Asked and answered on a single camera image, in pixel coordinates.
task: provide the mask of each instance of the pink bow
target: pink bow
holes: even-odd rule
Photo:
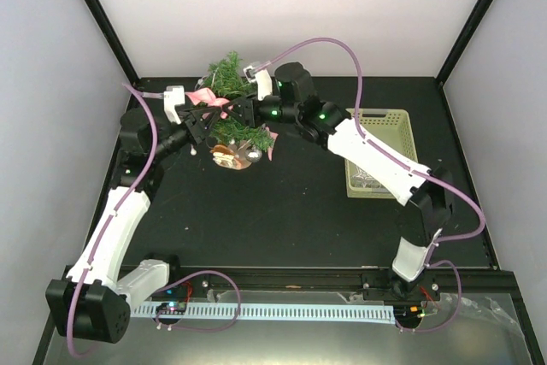
[[[272,147],[268,147],[268,158],[270,159],[270,161],[272,161],[272,154],[274,153],[275,139],[277,138],[278,133],[276,133],[276,132],[271,132],[271,131],[270,131],[270,127],[268,127],[268,126],[266,126],[266,130],[268,130],[268,132],[270,133],[270,137],[273,138]]]
[[[188,91],[185,93],[188,96],[195,106],[200,103],[206,103],[208,106],[218,106],[221,107],[226,103],[229,103],[230,100],[224,97],[217,97],[211,91],[211,89],[199,89],[196,91]],[[226,119],[228,115],[226,113],[221,114],[221,119]]]

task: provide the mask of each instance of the black metal frame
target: black metal frame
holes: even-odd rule
[[[456,66],[463,51],[467,47],[469,40],[473,36],[476,28],[484,17],[486,11],[490,7],[493,0],[478,0],[475,4],[471,15],[468,17],[466,24],[464,25],[458,39],[452,47],[449,55],[441,68],[436,81],[439,85],[439,92],[444,96],[443,85],[449,78],[452,70]],[[91,13],[93,14],[97,24],[101,28],[104,37],[107,39],[112,51],[115,53],[118,62],[123,68],[127,78],[135,85],[139,86],[140,78],[135,72],[129,57],[123,49],[123,46],[118,39],[114,28],[109,22],[103,7],[99,0],[85,0]],[[445,102],[447,112],[450,112],[448,104]],[[457,140],[456,128],[452,124],[454,129],[454,136],[456,136],[456,142],[460,150],[460,154],[463,156],[462,147],[459,140]],[[106,191],[108,190],[109,182],[112,177],[114,165],[117,157],[117,147],[113,154],[109,170],[104,181],[103,190],[101,193],[101,199],[97,206],[96,212],[93,217],[92,226],[90,230],[90,236],[93,227],[100,219],[103,203],[105,199]],[[464,161],[464,167],[466,175],[468,176],[469,185],[473,190],[473,196],[476,199],[476,193],[474,192],[473,184],[471,182],[468,166]],[[487,247],[493,250],[493,246],[490,240],[488,232],[486,232]],[[519,290],[513,273],[497,270],[497,258],[495,253],[491,253],[492,261],[495,262],[495,266],[492,269],[461,269],[460,274],[462,277],[463,290],[466,293],[480,292],[480,293],[505,293],[509,294],[513,300],[515,310],[518,316],[518,320],[521,324],[521,329],[526,338],[526,345],[532,357],[533,363],[543,364],[544,359],[542,353],[539,350],[538,341],[533,332],[532,324],[526,307],[522,300],[522,295]],[[134,269],[134,267],[123,267],[121,274]],[[191,274],[196,272],[199,268],[182,268],[182,274]],[[298,286],[298,290],[309,291],[314,289],[315,291],[357,291],[362,290],[365,298],[369,299],[384,299],[389,302],[389,296],[382,294],[380,291],[374,290],[373,287],[368,289],[363,288],[365,282],[373,284],[376,280],[380,280],[385,277],[383,268],[356,268],[356,269],[309,269],[309,268],[222,268],[222,272],[232,277],[236,283],[241,285],[243,289],[261,289],[261,290],[286,290],[287,286]],[[434,281],[439,285],[440,291],[455,291],[456,280],[451,270],[434,269],[426,272],[426,277],[423,279],[425,282]],[[211,277],[209,279],[210,286],[215,289],[226,289],[227,283],[222,280]],[[39,365],[44,363],[44,359],[47,353],[48,346],[53,332],[55,331],[55,325],[53,320],[48,318],[44,328],[44,332],[33,364]]]
[[[460,57],[462,57],[463,51],[468,46],[469,40],[471,40],[475,30],[479,27],[482,18],[485,17],[485,14],[488,11],[488,8],[490,8],[492,1],[493,0],[477,0],[477,3],[474,5],[468,20],[465,22],[465,25],[463,25],[460,35],[452,46],[452,50],[450,51],[448,57],[446,57],[441,70],[438,72],[436,80],[440,85],[446,83],[446,80],[449,78],[452,70],[454,70],[454,67],[460,60]]]

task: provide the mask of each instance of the white cable tray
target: white cable tray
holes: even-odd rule
[[[145,301],[131,313],[132,318],[155,318],[162,303]],[[236,303],[188,303],[184,314],[166,313],[160,318],[193,320],[230,320]],[[395,324],[393,307],[381,305],[314,305],[281,303],[242,303],[239,320],[336,321]]]

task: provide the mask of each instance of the white wall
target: white wall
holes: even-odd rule
[[[446,89],[497,256],[547,355],[547,2],[495,0]]]
[[[128,96],[83,0],[2,0],[0,362],[31,363],[44,291],[74,263]]]
[[[346,41],[366,75],[434,76],[477,0],[101,0],[141,76],[203,75],[229,50],[266,61],[306,38]],[[355,75],[334,45],[294,59]]]

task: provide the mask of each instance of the plastic basket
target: plastic basket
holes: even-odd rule
[[[375,137],[392,149],[418,161],[409,113],[399,109],[360,109],[359,121]],[[353,162],[345,161],[345,182],[348,197],[392,198],[385,187]]]

